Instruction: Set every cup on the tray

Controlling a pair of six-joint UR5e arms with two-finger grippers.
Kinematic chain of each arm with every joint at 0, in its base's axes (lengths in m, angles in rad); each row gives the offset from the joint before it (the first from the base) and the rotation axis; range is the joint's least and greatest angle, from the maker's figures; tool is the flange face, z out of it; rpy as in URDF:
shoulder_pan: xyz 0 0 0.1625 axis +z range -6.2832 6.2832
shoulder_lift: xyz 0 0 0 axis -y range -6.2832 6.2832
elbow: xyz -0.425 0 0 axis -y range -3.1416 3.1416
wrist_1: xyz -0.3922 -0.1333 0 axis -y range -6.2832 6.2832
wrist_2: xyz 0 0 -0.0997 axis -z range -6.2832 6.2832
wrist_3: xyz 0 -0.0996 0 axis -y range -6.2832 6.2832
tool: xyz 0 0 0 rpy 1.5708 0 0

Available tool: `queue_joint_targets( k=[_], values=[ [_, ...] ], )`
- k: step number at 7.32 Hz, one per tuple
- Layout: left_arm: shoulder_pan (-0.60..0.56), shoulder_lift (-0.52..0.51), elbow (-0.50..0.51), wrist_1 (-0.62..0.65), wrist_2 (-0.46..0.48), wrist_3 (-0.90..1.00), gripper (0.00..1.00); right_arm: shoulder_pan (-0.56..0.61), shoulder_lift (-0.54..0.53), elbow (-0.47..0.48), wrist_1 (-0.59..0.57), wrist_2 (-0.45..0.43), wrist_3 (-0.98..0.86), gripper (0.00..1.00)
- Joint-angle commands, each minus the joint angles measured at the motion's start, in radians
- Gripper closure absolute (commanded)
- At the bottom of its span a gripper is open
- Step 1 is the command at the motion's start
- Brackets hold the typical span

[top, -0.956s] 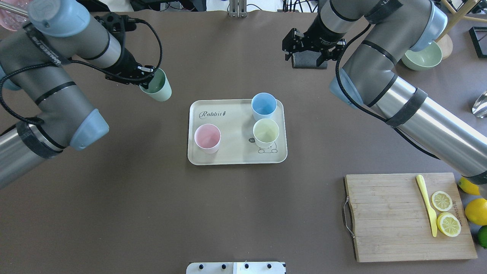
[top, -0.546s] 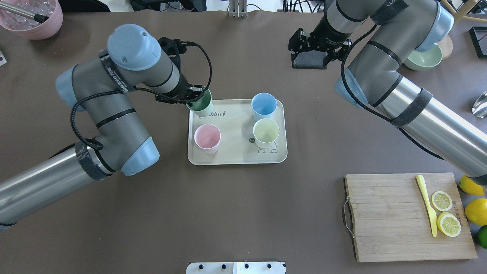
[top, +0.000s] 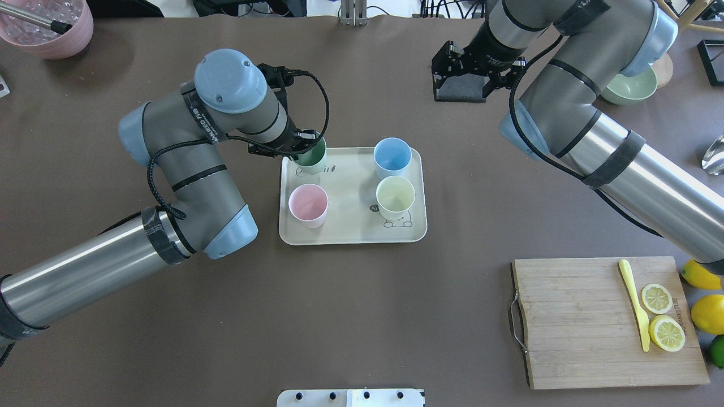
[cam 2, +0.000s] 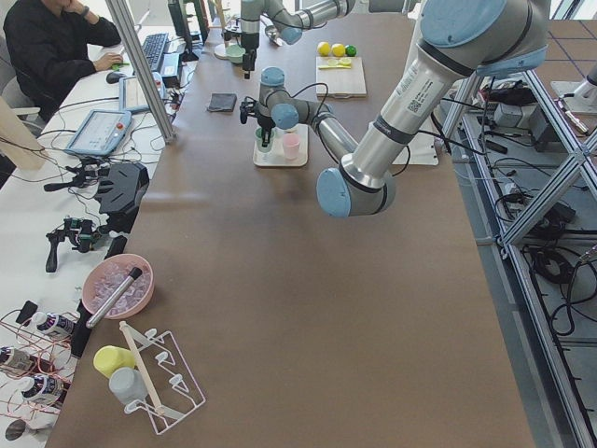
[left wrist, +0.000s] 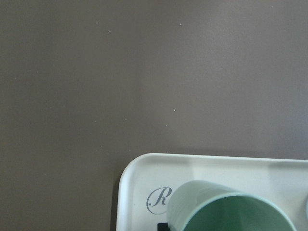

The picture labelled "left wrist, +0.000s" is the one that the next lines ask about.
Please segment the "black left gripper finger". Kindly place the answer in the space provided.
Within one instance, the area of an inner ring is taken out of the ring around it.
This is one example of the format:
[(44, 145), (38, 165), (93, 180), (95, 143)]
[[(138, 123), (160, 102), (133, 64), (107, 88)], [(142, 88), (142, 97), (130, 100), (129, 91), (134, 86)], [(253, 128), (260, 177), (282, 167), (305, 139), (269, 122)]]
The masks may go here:
[(167, 223), (158, 223), (157, 230), (158, 231), (169, 231), (169, 226)]

